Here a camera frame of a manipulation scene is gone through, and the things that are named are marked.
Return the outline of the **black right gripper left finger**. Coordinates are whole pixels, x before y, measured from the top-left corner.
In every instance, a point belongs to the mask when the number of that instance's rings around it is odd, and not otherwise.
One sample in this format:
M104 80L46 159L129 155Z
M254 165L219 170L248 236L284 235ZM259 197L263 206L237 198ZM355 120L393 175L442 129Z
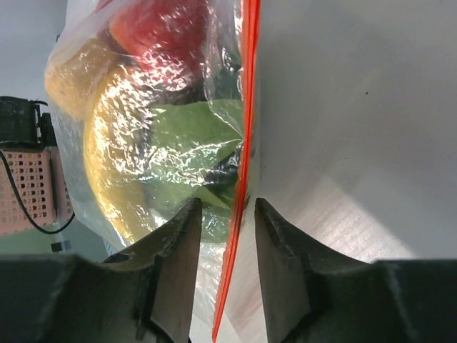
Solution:
M75 254L1 257L3 342L188 342L202 204L102 263Z

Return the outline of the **clear zip top bag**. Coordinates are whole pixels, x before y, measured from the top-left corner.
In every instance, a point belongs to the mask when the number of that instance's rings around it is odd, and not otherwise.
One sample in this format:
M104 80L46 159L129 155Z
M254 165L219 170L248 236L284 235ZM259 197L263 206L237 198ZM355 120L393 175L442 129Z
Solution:
M259 1L70 1L44 74L76 217L114 251L202 203L194 315L218 339L258 186Z

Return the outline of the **green fake leafy vegetable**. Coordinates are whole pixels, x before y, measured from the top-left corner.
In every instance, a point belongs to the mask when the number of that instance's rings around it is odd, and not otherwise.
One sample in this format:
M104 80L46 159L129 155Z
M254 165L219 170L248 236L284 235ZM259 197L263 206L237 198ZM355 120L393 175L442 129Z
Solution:
M170 219L188 199L198 197L203 240L223 243L243 145L243 103L217 99L156 106L163 113L152 139L156 152L145 187L149 207Z

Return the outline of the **orange fake fruit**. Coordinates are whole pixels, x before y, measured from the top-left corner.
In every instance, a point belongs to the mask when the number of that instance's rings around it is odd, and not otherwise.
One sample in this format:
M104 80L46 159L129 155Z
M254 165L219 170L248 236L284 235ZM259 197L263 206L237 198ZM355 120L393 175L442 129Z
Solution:
M119 55L98 38L79 48L58 44L46 66L46 93L62 112L82 120L98 83L118 62Z

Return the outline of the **yellow fake banana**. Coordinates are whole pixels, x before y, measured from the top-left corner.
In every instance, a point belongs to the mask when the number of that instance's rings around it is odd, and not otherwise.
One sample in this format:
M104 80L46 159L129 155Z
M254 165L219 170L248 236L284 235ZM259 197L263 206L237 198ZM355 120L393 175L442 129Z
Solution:
M129 244L157 228L145 198L155 104L149 74L135 66L112 69L97 86L84 124L84 166L102 214Z

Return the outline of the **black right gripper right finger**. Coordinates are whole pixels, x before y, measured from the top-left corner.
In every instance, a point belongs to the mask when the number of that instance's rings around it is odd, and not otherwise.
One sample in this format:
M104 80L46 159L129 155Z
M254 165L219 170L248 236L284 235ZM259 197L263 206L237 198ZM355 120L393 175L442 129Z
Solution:
M269 342L454 342L456 261L365 263L286 221L265 199L255 232Z

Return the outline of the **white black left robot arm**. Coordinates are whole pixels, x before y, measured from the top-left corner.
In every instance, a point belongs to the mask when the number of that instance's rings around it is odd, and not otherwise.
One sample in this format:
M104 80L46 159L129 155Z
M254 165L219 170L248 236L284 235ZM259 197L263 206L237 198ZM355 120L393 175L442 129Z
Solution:
M41 152L57 146L45 101L1 96L1 150Z

